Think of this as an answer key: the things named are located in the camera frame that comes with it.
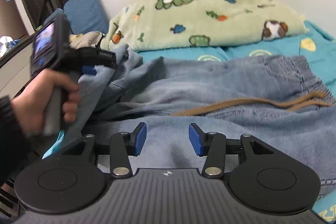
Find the black sleeve left forearm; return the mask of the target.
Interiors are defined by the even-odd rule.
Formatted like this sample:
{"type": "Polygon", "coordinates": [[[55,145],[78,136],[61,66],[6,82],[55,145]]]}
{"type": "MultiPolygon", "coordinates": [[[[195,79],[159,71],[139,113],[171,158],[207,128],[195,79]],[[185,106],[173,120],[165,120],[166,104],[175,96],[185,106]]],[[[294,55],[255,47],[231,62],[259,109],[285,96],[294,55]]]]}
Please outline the black sleeve left forearm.
{"type": "Polygon", "coordinates": [[[1,98],[1,186],[24,162],[31,146],[8,96],[1,98]]]}

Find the person's left hand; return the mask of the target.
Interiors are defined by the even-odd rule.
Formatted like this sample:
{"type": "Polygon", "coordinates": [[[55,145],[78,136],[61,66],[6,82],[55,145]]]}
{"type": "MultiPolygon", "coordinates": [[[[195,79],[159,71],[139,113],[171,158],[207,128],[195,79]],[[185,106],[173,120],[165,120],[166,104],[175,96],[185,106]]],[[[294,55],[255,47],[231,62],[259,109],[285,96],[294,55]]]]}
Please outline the person's left hand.
{"type": "Polygon", "coordinates": [[[55,87],[64,88],[68,92],[68,98],[62,106],[64,121],[75,121],[80,102],[78,83],[64,73],[45,69],[28,84],[21,95],[11,100],[15,118],[26,136],[41,132],[45,108],[55,87]]]}

